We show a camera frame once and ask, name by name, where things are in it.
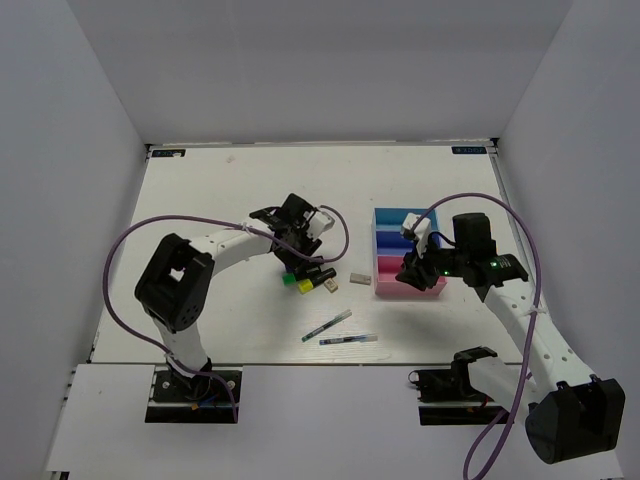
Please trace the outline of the green cap highlighter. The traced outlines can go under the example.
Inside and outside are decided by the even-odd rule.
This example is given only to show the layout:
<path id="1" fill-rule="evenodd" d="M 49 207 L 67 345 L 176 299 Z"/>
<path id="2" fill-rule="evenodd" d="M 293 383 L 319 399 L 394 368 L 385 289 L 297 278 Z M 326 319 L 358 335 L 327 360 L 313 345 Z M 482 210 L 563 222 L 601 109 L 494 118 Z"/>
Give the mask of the green cap highlighter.
<path id="1" fill-rule="evenodd" d="M 304 270 L 291 270 L 287 269 L 286 272 L 282 275 L 282 282 L 285 286 L 296 284 L 303 280 L 310 279 L 314 277 L 321 271 L 319 266 L 310 267 Z"/>

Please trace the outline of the yellow cap highlighter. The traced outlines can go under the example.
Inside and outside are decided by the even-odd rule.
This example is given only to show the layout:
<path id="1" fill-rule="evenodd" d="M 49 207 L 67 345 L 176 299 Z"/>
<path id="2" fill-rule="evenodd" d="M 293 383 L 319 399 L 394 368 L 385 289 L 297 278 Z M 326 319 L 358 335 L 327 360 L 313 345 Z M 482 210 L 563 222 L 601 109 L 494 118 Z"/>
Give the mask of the yellow cap highlighter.
<path id="1" fill-rule="evenodd" d="M 323 284 L 327 280 L 335 278 L 337 272 L 334 268 L 329 268 L 322 271 L 312 273 L 307 278 L 298 282 L 298 291 L 301 294 L 306 294 L 315 289 L 318 285 Z"/>

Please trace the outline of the green gel pen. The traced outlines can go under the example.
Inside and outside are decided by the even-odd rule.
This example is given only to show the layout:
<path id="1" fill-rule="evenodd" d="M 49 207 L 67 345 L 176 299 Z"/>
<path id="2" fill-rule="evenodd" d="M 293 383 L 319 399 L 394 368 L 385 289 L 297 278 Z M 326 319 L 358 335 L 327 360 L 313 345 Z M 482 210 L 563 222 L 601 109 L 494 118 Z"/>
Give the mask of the green gel pen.
<path id="1" fill-rule="evenodd" d="M 309 333 L 305 334 L 304 336 L 302 336 L 301 337 L 301 341 L 302 342 L 307 342 L 307 341 L 311 340 L 312 338 L 316 337 L 317 335 L 321 334 L 322 332 L 332 328 L 333 326 L 341 323 L 345 319 L 351 317 L 352 314 L 353 314 L 353 312 L 350 309 L 347 309 L 347 310 L 339 313 L 338 315 L 336 315 L 331 320 L 327 321 L 326 323 L 322 324 L 321 326 L 317 327 L 316 329 L 314 329 L 311 332 L 309 332 Z"/>

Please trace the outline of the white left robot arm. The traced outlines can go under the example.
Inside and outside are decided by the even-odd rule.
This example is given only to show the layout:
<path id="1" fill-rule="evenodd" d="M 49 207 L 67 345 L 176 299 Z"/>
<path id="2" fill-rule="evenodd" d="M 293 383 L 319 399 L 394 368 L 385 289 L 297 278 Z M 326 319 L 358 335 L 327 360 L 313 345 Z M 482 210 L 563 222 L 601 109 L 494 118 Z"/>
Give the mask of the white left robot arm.
<path id="1" fill-rule="evenodd" d="M 166 235 L 141 275 L 134 296 L 158 328 L 169 350 L 168 364 L 178 373 L 177 387 L 199 399 L 211 387 L 211 362 L 196 321 L 214 276 L 252 257 L 273 254 L 291 271 L 315 263 L 320 236 L 334 218 L 290 194 L 276 208 L 254 211 L 243 222 L 197 239 Z"/>

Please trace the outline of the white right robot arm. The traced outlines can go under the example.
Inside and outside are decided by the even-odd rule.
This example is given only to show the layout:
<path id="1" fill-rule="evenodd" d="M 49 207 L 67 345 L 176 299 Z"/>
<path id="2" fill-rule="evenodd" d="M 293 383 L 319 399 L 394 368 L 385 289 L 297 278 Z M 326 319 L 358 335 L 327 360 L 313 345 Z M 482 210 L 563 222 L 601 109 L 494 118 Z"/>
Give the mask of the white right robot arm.
<path id="1" fill-rule="evenodd" d="M 535 287 L 519 260 L 500 255 L 483 213 L 453 219 L 454 238 L 440 247 L 429 219 L 406 215 L 402 236 L 412 249 L 397 281 L 417 290 L 444 278 L 460 278 L 498 318 L 526 362 L 517 373 L 489 347 L 455 353 L 446 370 L 417 371 L 411 381 L 426 403 L 487 398 L 516 410 L 529 443 L 547 464 L 614 449 L 625 393 L 614 379 L 601 379 L 571 349 L 548 313 L 534 304 Z"/>

